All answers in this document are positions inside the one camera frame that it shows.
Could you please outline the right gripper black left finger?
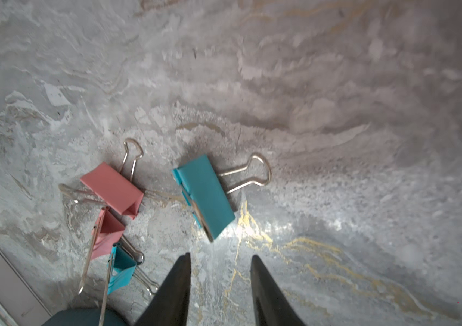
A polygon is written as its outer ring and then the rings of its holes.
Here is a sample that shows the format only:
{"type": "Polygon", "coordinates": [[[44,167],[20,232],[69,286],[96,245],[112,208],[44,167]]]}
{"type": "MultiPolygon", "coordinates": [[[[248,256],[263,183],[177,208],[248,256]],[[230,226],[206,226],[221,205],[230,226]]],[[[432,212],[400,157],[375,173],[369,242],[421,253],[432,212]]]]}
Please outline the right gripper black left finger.
{"type": "Polygon", "coordinates": [[[181,255],[135,325],[186,326],[190,304],[191,258],[181,255]]]}

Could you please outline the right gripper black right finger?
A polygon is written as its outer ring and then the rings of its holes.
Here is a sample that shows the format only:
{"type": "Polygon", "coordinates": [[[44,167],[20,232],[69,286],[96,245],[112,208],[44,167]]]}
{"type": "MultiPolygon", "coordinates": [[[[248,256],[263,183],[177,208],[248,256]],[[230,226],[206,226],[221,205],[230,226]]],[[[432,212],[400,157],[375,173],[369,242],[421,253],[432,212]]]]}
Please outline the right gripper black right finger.
{"type": "Polygon", "coordinates": [[[251,290],[256,325],[305,326],[259,255],[251,260],[251,290]]]}

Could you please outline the teal binder clip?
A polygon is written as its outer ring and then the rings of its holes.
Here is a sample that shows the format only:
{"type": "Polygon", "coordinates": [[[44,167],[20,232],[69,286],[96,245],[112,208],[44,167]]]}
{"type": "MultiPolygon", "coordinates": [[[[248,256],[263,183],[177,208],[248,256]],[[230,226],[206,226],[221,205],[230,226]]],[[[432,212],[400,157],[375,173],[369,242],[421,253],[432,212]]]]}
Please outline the teal binder clip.
{"type": "Polygon", "coordinates": [[[140,265],[141,263],[138,263],[126,251],[121,241],[114,244],[108,260],[107,278],[98,322],[99,326],[104,325],[105,322],[108,295],[117,289],[129,285],[133,278],[145,286],[150,296],[154,296],[158,292],[160,286],[139,268],[140,265]]]}
{"type": "Polygon", "coordinates": [[[250,155],[246,164],[216,172],[207,155],[202,155],[180,167],[172,169],[172,176],[181,188],[183,198],[193,209],[194,218],[208,238],[213,242],[234,221],[234,212],[228,194],[247,186],[267,186],[272,179],[268,161],[259,153],[250,155]],[[221,177],[246,171],[256,160],[266,168],[266,178],[250,177],[225,189],[221,177]]]}

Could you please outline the teal storage tray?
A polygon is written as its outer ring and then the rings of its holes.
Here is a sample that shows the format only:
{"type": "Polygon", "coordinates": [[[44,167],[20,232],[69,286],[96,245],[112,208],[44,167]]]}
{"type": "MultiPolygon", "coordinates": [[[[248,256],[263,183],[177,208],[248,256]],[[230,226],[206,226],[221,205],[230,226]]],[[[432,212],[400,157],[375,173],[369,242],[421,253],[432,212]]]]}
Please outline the teal storage tray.
{"type": "MultiPolygon", "coordinates": [[[[73,308],[60,311],[48,319],[43,326],[99,326],[100,308],[73,308]]],[[[104,326],[127,326],[128,322],[118,312],[106,309],[104,326]]]]}

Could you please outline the pink binder clip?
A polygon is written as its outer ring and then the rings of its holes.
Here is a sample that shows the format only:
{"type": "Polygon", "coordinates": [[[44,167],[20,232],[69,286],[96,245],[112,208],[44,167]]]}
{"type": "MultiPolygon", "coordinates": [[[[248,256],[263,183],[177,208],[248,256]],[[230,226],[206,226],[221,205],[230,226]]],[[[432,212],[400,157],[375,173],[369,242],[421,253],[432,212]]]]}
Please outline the pink binder clip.
{"type": "Polygon", "coordinates": [[[78,294],[83,292],[90,262],[103,255],[108,255],[114,244],[121,241],[124,249],[138,264],[145,260],[144,253],[138,251],[129,240],[123,235],[125,225],[118,220],[108,206],[103,206],[92,229],[92,238],[89,242],[88,254],[85,258],[84,268],[79,281],[78,294]]]}
{"type": "Polygon", "coordinates": [[[144,193],[132,181],[137,162],[143,158],[144,151],[140,144],[131,138],[125,139],[123,146],[125,155],[118,170],[103,162],[80,178],[87,190],[78,190],[61,183],[58,185],[59,191],[75,203],[92,202],[109,206],[118,214],[135,219],[138,216],[144,193]],[[132,161],[129,178],[126,178],[122,175],[122,170],[128,160],[130,144],[135,146],[138,155],[132,161]]]}

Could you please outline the Loewe magazine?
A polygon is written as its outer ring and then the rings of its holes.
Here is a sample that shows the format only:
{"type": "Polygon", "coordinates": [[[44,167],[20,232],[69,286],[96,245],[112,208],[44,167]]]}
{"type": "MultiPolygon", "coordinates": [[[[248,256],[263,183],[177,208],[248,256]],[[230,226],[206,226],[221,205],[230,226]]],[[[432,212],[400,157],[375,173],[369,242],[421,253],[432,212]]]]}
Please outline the Loewe magazine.
{"type": "Polygon", "coordinates": [[[43,325],[52,314],[0,250],[0,325],[43,325]]]}

